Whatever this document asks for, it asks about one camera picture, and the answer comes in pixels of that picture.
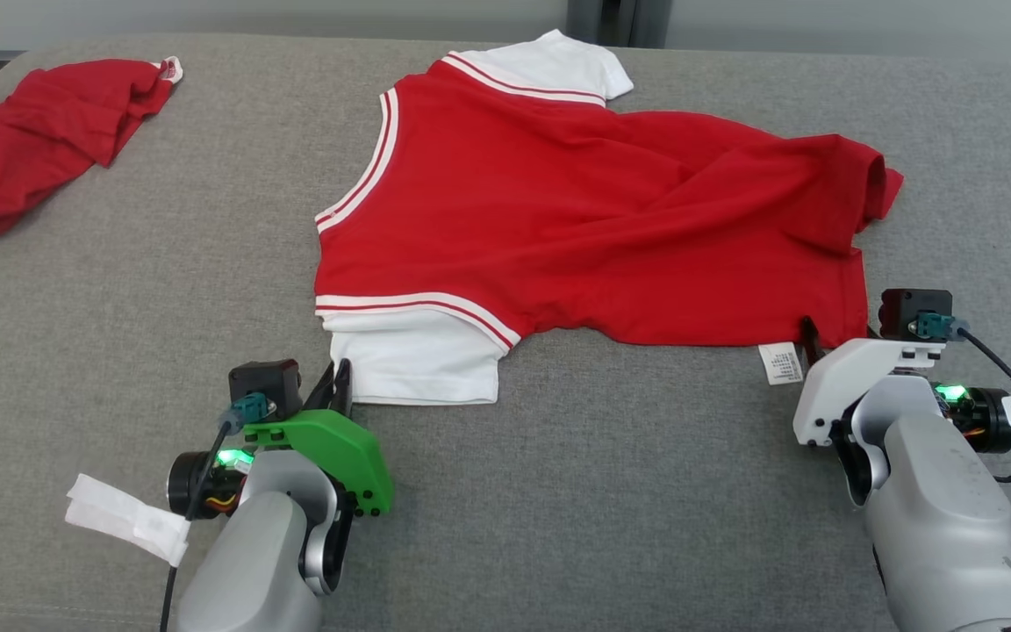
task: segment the gray robot arm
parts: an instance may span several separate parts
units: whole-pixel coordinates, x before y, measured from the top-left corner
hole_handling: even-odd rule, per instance
[[[240,507],[177,608],[179,632],[316,632],[352,514],[293,449],[258,453]]]
[[[837,451],[902,631],[1011,632],[1011,507],[975,452],[1011,448],[1003,391],[970,389],[951,403],[920,375],[954,340],[924,333],[949,309],[949,292],[886,291],[886,339],[826,356],[803,321],[811,368],[795,436]]]
[[[949,420],[902,416],[865,504],[888,609],[907,632],[1011,629],[1011,507]]]

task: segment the red cloth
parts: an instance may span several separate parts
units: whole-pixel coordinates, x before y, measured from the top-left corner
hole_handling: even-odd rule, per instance
[[[74,177],[108,167],[180,79],[173,57],[35,70],[0,104],[0,234]]]
[[[317,312],[422,305],[503,349],[553,328],[762,344],[806,315],[829,347],[866,335],[853,236],[902,183],[874,149],[511,88],[437,62],[386,93],[369,172],[316,218]]]

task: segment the white sleeve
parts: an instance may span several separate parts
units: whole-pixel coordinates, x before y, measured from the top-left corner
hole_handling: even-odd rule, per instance
[[[635,87],[615,53],[559,30],[511,47],[450,53],[443,61],[497,89],[581,92],[606,101]]]

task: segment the white stripe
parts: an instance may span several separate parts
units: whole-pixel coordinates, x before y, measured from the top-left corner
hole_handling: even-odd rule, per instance
[[[357,180],[357,184],[354,184],[354,187],[349,189],[349,192],[346,192],[346,195],[342,196],[341,200],[338,200],[332,207],[314,216],[315,223],[323,221],[320,227],[317,227],[317,232],[319,233],[329,228],[336,227],[350,212],[353,212],[354,208],[357,208],[362,203],[362,200],[369,195],[373,187],[376,187],[377,181],[381,179],[385,168],[389,167],[389,160],[392,160],[392,148],[396,145],[396,124],[398,123],[398,119],[400,119],[400,112],[398,112],[398,108],[396,107],[396,88],[389,88],[389,91],[385,92],[385,95],[389,96],[389,100],[385,103],[385,97],[381,95],[381,132],[376,139],[376,147],[373,149],[372,160],[369,160],[369,165],[366,165],[364,173]],[[388,133],[385,133],[385,127],[388,127]],[[335,210],[340,207],[341,210],[335,213]]]
[[[314,315],[330,317],[336,313],[339,317],[345,317],[349,313],[350,317],[354,317],[358,315],[358,313],[366,315],[366,313],[395,313],[401,311],[423,311],[425,309],[447,313],[449,317],[453,317],[454,319],[458,319],[470,325],[470,327],[480,331],[482,336],[489,339],[489,341],[496,345],[497,349],[500,349],[502,353],[509,353],[510,345],[502,342],[501,337],[495,335],[494,331],[486,327],[484,323],[478,321],[477,319],[472,319],[469,313],[462,312],[452,307],[447,307],[447,305],[444,304],[401,304],[398,305],[398,307],[362,307],[349,311],[342,309],[314,309]]]
[[[489,72],[484,67],[481,67],[481,65],[478,65],[472,61],[467,60],[466,57],[463,57],[462,60],[467,62],[467,64],[474,65],[475,67],[478,68],[478,70],[481,70],[481,72],[486,73],[486,75],[489,75],[490,77],[494,75],[494,73]],[[450,59],[450,57],[445,57],[444,59],[439,61],[442,61],[443,64],[452,65],[452,67],[461,70],[462,72],[466,73],[467,76],[477,80],[478,83],[488,85],[490,88],[493,88],[494,90],[500,92],[507,92],[510,95],[534,96],[537,97],[537,99],[547,99],[550,101],[573,101],[573,103],[594,103],[598,105],[605,105],[605,107],[607,105],[607,101],[603,100],[602,96],[572,95],[572,93],[556,93],[556,95],[550,95],[550,93],[548,92],[531,92],[524,88],[521,89],[510,88],[508,85],[501,85],[500,83],[493,83],[493,81],[489,81],[488,79],[486,79],[486,77],[480,75],[480,73],[474,72],[473,69],[467,67],[466,64]]]
[[[401,305],[401,307],[385,307],[385,305],[389,304],[398,304],[401,302],[416,302],[421,300],[433,300],[436,302],[452,305],[452,307],[457,307],[459,309],[465,309],[466,311],[474,313],[474,315],[477,315],[478,319],[482,319],[483,321],[485,321],[490,328],[492,328],[498,333],[498,335],[501,335],[502,337],[504,337],[505,340],[509,340],[510,344],[518,344],[519,342],[522,341],[522,337],[518,336],[517,332],[515,332],[510,328],[507,328],[504,323],[498,320],[496,315],[493,315],[493,313],[489,312],[489,309],[482,307],[481,304],[478,304],[473,300],[467,300],[465,298],[462,298],[462,296],[455,296],[452,295],[452,293],[446,293],[446,292],[419,292],[419,293],[408,293],[407,295],[397,295],[397,296],[333,296],[333,295],[314,296],[314,307],[315,307],[315,312],[317,312],[319,317],[323,314],[323,311],[337,311],[337,309],[333,310],[318,309],[317,305],[319,304],[330,305],[330,307],[334,308],[362,307],[362,305],[370,305],[369,308],[354,309],[355,312],[360,311],[363,313],[372,313],[384,310],[425,309],[425,308],[439,307],[439,305],[436,304],[412,304],[412,305]],[[477,321],[477,319],[470,319],[470,317],[467,315],[467,313],[464,313],[462,311],[449,311],[449,313],[453,313],[453,315],[455,317],[460,317],[460,319],[476,325],[476,327],[478,329],[481,329],[482,331],[485,331],[486,329],[485,325],[482,325],[481,322]],[[492,337],[492,339],[497,340],[497,342],[500,342],[500,340],[497,339],[497,336],[493,336],[492,333],[489,333],[489,336]]]

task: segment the red t-shirt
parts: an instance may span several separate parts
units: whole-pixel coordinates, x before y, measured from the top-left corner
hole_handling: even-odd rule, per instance
[[[453,53],[398,81],[362,182],[316,217],[316,310],[335,356],[366,373],[361,399],[493,400],[449,398],[464,371],[417,360],[449,336],[435,325],[374,349],[364,339],[385,313],[397,329],[409,311],[446,313],[502,355],[554,328],[750,345],[795,340],[810,315],[827,345],[865,336],[853,236],[902,180],[878,152],[700,113],[615,113],[605,99],[630,81],[613,54],[556,32],[497,51],[526,47]],[[423,396],[408,380],[429,383]]]
[[[0,104],[0,233],[92,164],[108,167],[181,77],[177,57],[99,60],[25,76]]]

